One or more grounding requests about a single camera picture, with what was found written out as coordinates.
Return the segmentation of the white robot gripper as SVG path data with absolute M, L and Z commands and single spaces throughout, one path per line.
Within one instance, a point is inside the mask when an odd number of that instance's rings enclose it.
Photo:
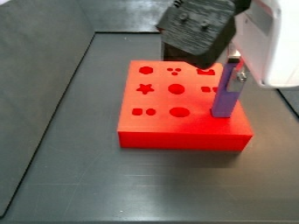
M 226 91 L 241 91 L 248 70 L 263 88 L 299 87 L 299 0 L 250 0 L 236 30 Z

